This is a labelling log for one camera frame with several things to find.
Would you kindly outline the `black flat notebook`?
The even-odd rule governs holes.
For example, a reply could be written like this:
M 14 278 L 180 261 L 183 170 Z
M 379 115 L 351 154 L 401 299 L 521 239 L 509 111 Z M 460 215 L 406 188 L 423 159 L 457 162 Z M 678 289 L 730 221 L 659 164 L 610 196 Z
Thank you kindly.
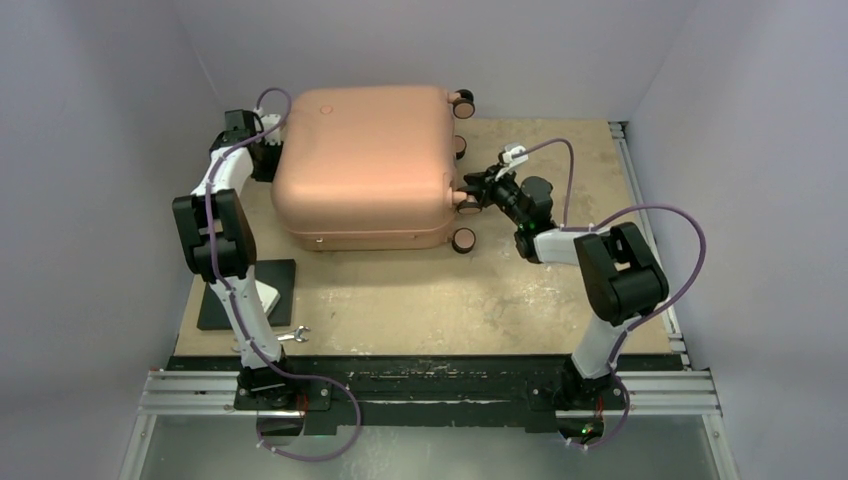
M 259 260 L 255 268 L 256 280 L 275 287 L 280 300 L 268 317 L 272 327 L 291 324 L 296 279 L 296 262 L 293 259 Z M 208 285 L 204 286 L 196 326 L 201 331 L 230 330 L 231 325 L 221 302 Z

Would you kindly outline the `pink suitcase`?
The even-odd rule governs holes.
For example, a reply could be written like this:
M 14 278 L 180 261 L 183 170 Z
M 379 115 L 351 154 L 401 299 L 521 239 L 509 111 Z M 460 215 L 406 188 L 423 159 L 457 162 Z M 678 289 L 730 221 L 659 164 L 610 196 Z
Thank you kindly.
M 313 89 L 285 122 L 271 187 L 282 229 L 308 251 L 412 250 L 451 241 L 467 200 L 455 123 L 471 91 L 433 85 Z

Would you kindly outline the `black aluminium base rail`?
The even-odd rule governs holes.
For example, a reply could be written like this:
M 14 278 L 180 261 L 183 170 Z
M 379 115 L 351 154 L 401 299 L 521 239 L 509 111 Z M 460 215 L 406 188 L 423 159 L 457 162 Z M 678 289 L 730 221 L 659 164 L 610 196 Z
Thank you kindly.
M 560 384 L 561 355 L 296 356 L 314 380 L 294 393 L 250 396 L 229 357 L 175 357 L 148 375 L 149 415 L 272 420 L 288 433 L 332 435 L 342 426 L 521 428 L 594 440 L 621 417 L 720 412 L 709 373 L 674 355 L 628 355 L 617 383 L 584 400 Z

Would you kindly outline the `silver wrench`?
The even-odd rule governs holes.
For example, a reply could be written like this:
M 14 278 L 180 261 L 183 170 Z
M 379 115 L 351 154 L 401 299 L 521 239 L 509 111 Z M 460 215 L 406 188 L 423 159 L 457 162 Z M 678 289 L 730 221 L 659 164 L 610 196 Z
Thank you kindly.
M 285 344 L 286 342 L 292 343 L 303 343 L 307 342 L 307 334 L 311 331 L 311 329 L 307 326 L 298 326 L 293 330 L 287 331 L 285 333 L 277 333 L 275 334 L 276 342 L 280 345 Z M 249 343 L 246 343 L 244 346 L 241 346 L 238 342 L 231 346 L 231 351 L 233 353 L 240 353 L 242 350 L 247 352 L 252 352 L 253 348 Z

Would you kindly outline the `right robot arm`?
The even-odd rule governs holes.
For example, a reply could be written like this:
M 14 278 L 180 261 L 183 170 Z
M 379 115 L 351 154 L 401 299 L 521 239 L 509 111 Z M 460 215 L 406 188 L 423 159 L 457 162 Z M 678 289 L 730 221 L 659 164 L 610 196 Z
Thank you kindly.
M 554 398 L 584 407 L 612 382 L 619 341 L 654 312 L 669 284 L 640 229 L 624 222 L 601 231 L 567 231 L 551 215 L 552 185 L 538 176 L 517 182 L 491 167 L 464 176 L 463 192 L 480 207 L 497 207 L 516 226 L 519 255 L 534 264 L 578 267 L 592 315 L 562 367 Z

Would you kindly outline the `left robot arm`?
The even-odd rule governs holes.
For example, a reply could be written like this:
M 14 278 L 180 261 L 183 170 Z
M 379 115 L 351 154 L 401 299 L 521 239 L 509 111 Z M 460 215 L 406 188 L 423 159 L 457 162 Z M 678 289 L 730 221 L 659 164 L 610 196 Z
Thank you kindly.
M 284 409 L 297 399 L 298 382 L 283 372 L 285 351 L 262 303 L 256 242 L 240 200 L 256 159 L 279 146 L 284 119 L 255 108 L 229 111 L 225 121 L 203 179 L 173 200 L 172 212 L 188 268 L 216 295 L 235 334 L 238 396 Z

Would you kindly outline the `white square device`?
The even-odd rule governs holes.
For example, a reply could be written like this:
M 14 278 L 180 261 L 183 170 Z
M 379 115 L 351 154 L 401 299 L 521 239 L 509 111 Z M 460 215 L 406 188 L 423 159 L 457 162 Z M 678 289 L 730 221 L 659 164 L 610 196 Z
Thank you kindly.
M 257 282 L 257 293 L 263 312 L 266 317 L 269 317 L 280 300 L 280 293 L 275 287 L 261 281 Z

